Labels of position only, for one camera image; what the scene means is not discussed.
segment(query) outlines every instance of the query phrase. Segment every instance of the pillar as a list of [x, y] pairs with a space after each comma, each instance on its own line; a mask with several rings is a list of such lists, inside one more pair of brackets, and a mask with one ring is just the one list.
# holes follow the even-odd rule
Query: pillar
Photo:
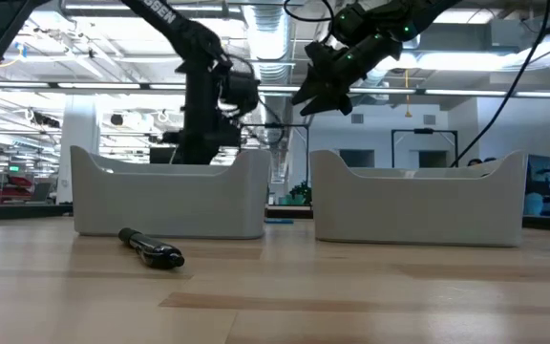
[[95, 96], [68, 95], [65, 97], [63, 137], [59, 160], [56, 202], [72, 202], [72, 164], [70, 147], [80, 146], [98, 154], [101, 114], [97, 111]]

